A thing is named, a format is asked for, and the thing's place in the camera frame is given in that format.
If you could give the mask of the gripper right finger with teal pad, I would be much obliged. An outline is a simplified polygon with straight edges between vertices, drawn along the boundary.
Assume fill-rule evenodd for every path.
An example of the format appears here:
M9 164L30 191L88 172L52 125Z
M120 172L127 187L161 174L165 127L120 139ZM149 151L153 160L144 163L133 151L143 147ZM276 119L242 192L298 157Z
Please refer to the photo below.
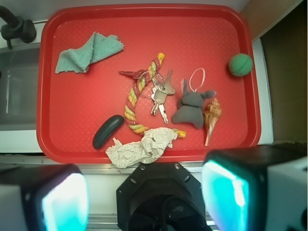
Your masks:
M272 144L209 152L201 175L205 207L221 231L305 231L308 151Z

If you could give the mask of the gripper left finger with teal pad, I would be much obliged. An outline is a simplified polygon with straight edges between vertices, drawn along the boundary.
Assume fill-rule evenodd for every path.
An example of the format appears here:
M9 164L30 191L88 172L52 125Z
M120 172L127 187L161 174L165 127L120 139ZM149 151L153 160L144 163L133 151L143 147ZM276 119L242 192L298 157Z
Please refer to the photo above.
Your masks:
M2 167L2 231L84 231L90 212L86 177L73 165Z

